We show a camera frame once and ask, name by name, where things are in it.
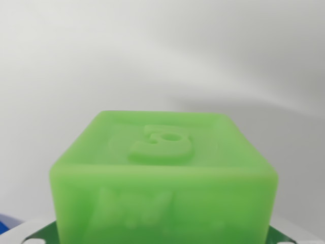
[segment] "cube front face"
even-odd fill
[[[224,115],[106,111],[51,185],[62,244],[262,244],[277,175]]]

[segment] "cube top face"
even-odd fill
[[[57,164],[268,167],[222,114],[104,111]]]

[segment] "green cube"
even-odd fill
[[[215,113],[101,112],[50,179],[61,244],[264,244],[277,187]]]

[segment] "white background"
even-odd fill
[[[325,238],[324,31],[323,1],[0,1],[0,214],[53,211],[49,168],[101,110],[213,111]]]

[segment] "green plastic block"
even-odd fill
[[[50,178],[61,244],[264,244],[277,187],[215,113],[101,112]]]

